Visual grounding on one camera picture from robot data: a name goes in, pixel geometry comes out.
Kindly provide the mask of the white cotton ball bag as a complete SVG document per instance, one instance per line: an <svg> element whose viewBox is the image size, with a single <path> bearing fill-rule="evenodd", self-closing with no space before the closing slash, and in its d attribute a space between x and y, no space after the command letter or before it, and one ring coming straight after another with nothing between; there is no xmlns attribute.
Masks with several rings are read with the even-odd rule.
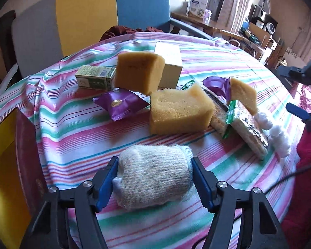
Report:
<svg viewBox="0 0 311 249"><path fill-rule="evenodd" d="M284 128L275 122L273 117L266 112L258 112L254 119L261 129L268 131L268 140L280 158L285 158L290 154L290 143Z"/></svg>

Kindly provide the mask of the small yellow sponge piece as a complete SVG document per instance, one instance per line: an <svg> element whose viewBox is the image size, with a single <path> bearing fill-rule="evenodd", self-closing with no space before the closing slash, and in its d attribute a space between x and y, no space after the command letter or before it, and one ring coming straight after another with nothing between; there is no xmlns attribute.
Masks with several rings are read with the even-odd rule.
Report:
<svg viewBox="0 0 311 249"><path fill-rule="evenodd" d="M227 99L227 103L229 104L232 100L239 100L251 115L256 115L258 111L256 90L233 77L230 78L230 96Z"/></svg>

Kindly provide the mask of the white sock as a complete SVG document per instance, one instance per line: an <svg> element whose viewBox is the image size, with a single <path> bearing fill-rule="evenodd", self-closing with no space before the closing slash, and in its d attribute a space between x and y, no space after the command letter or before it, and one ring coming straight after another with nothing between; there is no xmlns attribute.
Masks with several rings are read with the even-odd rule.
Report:
<svg viewBox="0 0 311 249"><path fill-rule="evenodd" d="M131 146L118 158L113 193L127 210L188 198L193 187L193 152L188 146Z"/></svg>

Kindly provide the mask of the cracker pack green ends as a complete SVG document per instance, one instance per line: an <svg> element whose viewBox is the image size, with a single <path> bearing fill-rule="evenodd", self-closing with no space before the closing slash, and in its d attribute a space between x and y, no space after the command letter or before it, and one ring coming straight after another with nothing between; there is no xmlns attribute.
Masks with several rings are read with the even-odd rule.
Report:
<svg viewBox="0 0 311 249"><path fill-rule="evenodd" d="M267 137L241 101L230 101L226 123L240 135L260 160L265 158L268 153Z"/></svg>

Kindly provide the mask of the purple snack packet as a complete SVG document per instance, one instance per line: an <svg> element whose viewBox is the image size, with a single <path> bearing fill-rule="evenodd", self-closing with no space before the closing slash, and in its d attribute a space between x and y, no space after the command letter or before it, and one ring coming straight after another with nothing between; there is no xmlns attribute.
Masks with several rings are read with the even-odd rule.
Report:
<svg viewBox="0 0 311 249"><path fill-rule="evenodd" d="M217 96L223 96L228 102L231 100L230 79L223 77L207 77L203 80L203 85L215 93Z"/></svg>
<svg viewBox="0 0 311 249"><path fill-rule="evenodd" d="M124 88L105 92L93 98L92 101L106 110L113 121L135 115L149 106L147 101Z"/></svg>

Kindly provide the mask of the large yellow sponge block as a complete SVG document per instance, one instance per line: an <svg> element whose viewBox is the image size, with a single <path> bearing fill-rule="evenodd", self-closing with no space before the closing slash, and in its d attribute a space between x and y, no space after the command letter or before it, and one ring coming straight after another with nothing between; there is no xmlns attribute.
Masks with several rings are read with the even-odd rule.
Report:
<svg viewBox="0 0 311 249"><path fill-rule="evenodd" d="M150 104L150 133L157 135L205 131L216 109L197 83L185 90L156 91Z"/></svg>

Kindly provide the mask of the green white small box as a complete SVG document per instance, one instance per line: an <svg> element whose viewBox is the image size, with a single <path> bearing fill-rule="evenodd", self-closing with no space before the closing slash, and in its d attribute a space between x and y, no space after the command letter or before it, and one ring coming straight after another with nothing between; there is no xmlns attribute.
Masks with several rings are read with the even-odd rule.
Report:
<svg viewBox="0 0 311 249"><path fill-rule="evenodd" d="M114 89L115 71L114 66L82 65L74 76L81 88L111 91Z"/></svg>

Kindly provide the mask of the white cardboard box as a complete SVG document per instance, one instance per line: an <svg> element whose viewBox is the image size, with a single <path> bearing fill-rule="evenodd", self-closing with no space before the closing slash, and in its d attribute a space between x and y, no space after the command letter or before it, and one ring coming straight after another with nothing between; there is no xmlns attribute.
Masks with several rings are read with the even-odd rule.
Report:
<svg viewBox="0 0 311 249"><path fill-rule="evenodd" d="M158 87L175 89L182 71L180 46L163 42L157 42L155 45L154 53L165 60L162 78Z"/></svg>

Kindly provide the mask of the dark red gold tin box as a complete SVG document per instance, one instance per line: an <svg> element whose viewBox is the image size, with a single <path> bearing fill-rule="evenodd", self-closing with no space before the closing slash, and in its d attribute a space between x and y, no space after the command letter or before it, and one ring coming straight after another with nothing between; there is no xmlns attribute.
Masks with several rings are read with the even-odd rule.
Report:
<svg viewBox="0 0 311 249"><path fill-rule="evenodd" d="M20 246L46 192L35 126L14 109L0 122L0 246Z"/></svg>

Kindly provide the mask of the striped tablecloth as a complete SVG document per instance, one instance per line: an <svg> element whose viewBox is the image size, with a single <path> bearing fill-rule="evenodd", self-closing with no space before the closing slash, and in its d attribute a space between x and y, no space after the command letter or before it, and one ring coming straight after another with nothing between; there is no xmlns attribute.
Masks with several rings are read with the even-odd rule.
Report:
<svg viewBox="0 0 311 249"><path fill-rule="evenodd" d="M156 42L180 47L183 69L178 89L211 75L234 77L252 86L258 108L269 111L287 131L290 155L280 159L270 150L260 161L235 132L223 139L211 127L197 133L152 135L148 109L112 121L92 101L99 91L78 87L74 75L81 65L113 66L119 53L151 50ZM136 33L96 43L14 84L0 96L0 122L16 107L33 122L45 181L59 189L91 179L112 156L132 145L179 144L189 146L207 170L234 188L266 190L294 171L299 160L296 145L304 124L286 111L288 102L294 102L293 97L275 75L222 39ZM207 234L212 218L195 190L185 201L136 211L119 207L112 195L97 215L109 248L191 248Z"/></svg>

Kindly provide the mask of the beige curtain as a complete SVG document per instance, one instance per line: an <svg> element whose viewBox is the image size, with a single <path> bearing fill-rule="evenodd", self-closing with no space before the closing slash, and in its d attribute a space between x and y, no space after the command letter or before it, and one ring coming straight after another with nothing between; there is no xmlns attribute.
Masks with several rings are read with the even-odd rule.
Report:
<svg viewBox="0 0 311 249"><path fill-rule="evenodd" d="M224 0L217 24L231 33L238 34L249 6L250 0Z"/></svg>

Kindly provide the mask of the wooden desk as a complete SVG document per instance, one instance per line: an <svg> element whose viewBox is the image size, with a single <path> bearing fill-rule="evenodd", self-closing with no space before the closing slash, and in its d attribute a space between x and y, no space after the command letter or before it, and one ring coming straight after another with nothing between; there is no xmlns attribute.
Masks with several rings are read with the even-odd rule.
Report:
<svg viewBox="0 0 311 249"><path fill-rule="evenodd" d="M197 17L185 16L175 12L171 13L171 17L176 20L192 24L197 28L202 28L204 33L213 37L225 37L229 40L237 40L240 43L240 47L242 49L244 47L249 47L253 53L256 52L259 54L259 58L263 55L270 56L273 51L272 48L269 48L269 46L272 46L271 37L269 36L269 34L261 36L261 44L255 44L250 41L245 35L239 33L232 33L229 31L229 28L226 28L225 26L220 25L215 21L204 21L203 19L199 19Z"/></svg>

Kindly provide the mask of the white product box on desk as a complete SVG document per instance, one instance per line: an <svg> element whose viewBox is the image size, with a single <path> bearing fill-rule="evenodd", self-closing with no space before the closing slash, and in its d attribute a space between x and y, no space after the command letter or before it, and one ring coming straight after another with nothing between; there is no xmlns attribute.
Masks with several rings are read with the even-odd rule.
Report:
<svg viewBox="0 0 311 249"><path fill-rule="evenodd" d="M208 0L189 0L186 16L193 16L203 19L207 9Z"/></svg>

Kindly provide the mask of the dark red cloth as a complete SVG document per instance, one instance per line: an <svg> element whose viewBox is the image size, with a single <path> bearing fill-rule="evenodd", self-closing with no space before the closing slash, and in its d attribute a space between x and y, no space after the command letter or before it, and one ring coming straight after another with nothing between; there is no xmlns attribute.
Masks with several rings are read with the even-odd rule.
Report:
<svg viewBox="0 0 311 249"><path fill-rule="evenodd" d="M118 37L126 34L134 34L138 32L155 32L155 33L163 33L163 30L148 26L145 30L141 28L133 29L127 26L115 25L109 28L100 38L100 42L106 39Z"/></svg>

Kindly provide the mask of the grey yellow blue chair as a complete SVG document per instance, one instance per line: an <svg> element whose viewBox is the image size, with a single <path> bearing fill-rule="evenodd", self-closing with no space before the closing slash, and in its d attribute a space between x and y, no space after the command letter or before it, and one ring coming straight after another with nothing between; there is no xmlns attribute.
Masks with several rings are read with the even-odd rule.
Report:
<svg viewBox="0 0 311 249"><path fill-rule="evenodd" d="M40 0L0 18L4 68L37 73L94 43L112 26L168 32L170 0Z"/></svg>

